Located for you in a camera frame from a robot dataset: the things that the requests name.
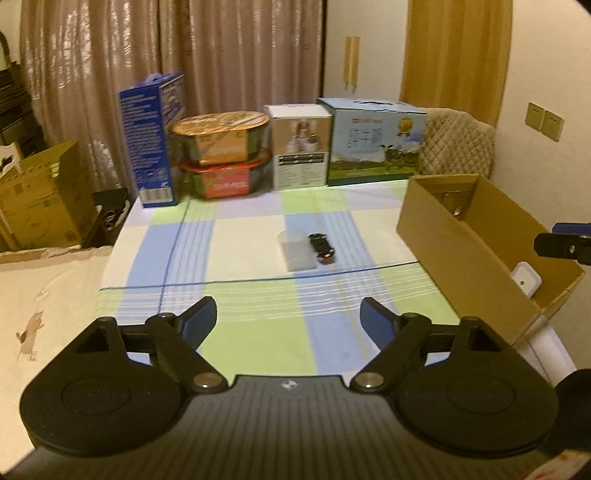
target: barcode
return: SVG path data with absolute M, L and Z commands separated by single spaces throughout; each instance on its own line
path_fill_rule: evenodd
M 166 203 L 173 201 L 173 191 L 170 187 L 162 189 L 141 189 L 139 196 L 142 203 Z

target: clear plastic cup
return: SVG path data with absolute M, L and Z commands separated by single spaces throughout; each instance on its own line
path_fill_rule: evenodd
M 285 230 L 277 236 L 277 239 L 288 271 L 316 268 L 314 249 L 303 230 Z

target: blue cardboard package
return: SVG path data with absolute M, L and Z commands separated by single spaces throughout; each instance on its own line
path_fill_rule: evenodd
M 170 127 L 184 116 L 183 75 L 148 75 L 142 82 L 120 91 L 119 104 L 142 205 L 177 205 L 180 173 Z

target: blue box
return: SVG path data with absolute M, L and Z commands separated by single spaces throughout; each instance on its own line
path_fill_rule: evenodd
M 334 117 L 328 185 L 416 174 L 427 114 L 407 103 L 319 98 Z
M 148 75 L 143 82 L 120 91 L 119 104 L 142 205 L 177 205 L 180 172 L 170 127 L 184 116 L 183 75 Z

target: open cardboard box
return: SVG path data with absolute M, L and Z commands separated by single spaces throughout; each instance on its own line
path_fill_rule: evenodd
M 534 239 L 547 230 L 479 175 L 413 177 L 398 233 L 456 313 L 478 316 L 518 343 L 551 318 L 583 278 L 573 260 L 539 257 Z M 529 299 L 511 278 L 529 263 L 542 284 Z

